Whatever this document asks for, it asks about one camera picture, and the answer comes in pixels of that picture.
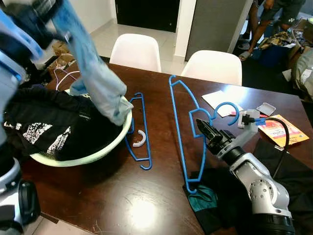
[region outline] person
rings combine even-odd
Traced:
[[[250,44],[247,42],[250,39],[250,33],[254,35],[258,24],[258,8],[262,5],[264,0],[253,0],[253,3],[251,5],[251,8],[249,10],[249,20],[248,25],[246,27],[245,33],[242,35],[242,39],[245,41],[242,44],[238,45],[239,49],[242,50],[248,50],[250,47]]]
[[[296,19],[305,0],[266,0],[264,3],[264,11],[261,16],[261,22],[253,34],[248,51],[243,52],[238,57],[241,61],[245,61],[251,56],[257,42],[265,32],[266,27],[271,23],[275,14],[283,8],[280,17],[280,26],[287,31]]]

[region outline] white wall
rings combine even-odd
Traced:
[[[113,17],[112,0],[69,0],[86,30],[91,33],[106,24]],[[29,3],[32,0],[3,0],[4,4],[10,2]]]
[[[175,56],[185,59],[197,0],[180,0]]]

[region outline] white plastic chair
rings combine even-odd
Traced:
[[[241,61],[233,54],[200,50],[190,57],[181,76],[241,86]]]
[[[123,34],[114,44],[110,63],[161,72],[157,41],[141,34]]]

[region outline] dark wood tabletop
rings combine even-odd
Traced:
[[[127,99],[136,92],[145,95],[153,167],[149,171],[142,170],[139,167],[142,163],[134,161],[124,142],[103,159],[87,165],[56,168],[30,159],[22,165],[23,175],[36,184],[42,213],[101,235],[203,234],[182,189],[184,180],[169,75],[117,65],[109,67],[127,85]],[[75,70],[78,70],[76,65],[68,68],[68,71]],[[213,109],[201,96],[218,90],[231,94],[233,101],[244,109],[254,109],[263,102],[275,106],[274,114],[281,114],[310,137],[290,146],[289,152],[313,168],[313,130],[298,97],[191,78],[177,79],[185,82],[199,105],[211,114]],[[72,78],[68,77],[60,90],[67,89],[72,82]],[[48,87],[55,88],[55,81]],[[180,85],[175,87],[175,96],[188,171],[191,172],[199,169],[202,154],[201,141],[192,138],[188,117],[188,111],[194,109],[194,105]],[[136,120],[135,132],[144,130],[140,101],[134,101],[133,116]],[[231,119],[218,117],[214,125],[218,129],[228,129],[234,135],[240,134],[242,130],[236,124],[227,126]],[[253,152],[260,135],[271,141],[258,133],[244,146],[244,150]],[[129,137],[130,142],[137,139],[140,139],[137,134]],[[134,151],[138,157],[147,156],[145,146]],[[206,159],[207,167],[224,165],[211,153]],[[214,234],[236,233],[234,229],[229,229]]]

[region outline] black cable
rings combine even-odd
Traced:
[[[280,160],[279,160],[279,162],[278,162],[278,165],[277,165],[277,167],[276,167],[276,169],[275,169],[275,172],[274,172],[274,174],[273,174],[273,179],[274,179],[275,176],[277,175],[277,172],[278,172],[278,170],[279,170],[279,168],[280,168],[282,162],[283,162],[284,155],[287,153],[287,150],[288,150],[288,148],[289,148],[289,140],[290,140],[290,137],[289,137],[289,131],[288,131],[287,125],[286,125],[281,119],[274,118],[274,117],[271,117],[271,118],[268,117],[268,118],[266,118],[266,120],[272,120],[272,121],[277,121],[277,122],[279,122],[280,124],[283,125],[283,127],[284,127],[284,129],[285,129],[285,132],[286,132],[286,143],[285,143],[285,147],[284,147],[284,150],[282,151],[282,155],[281,155],[281,157],[280,157]]]

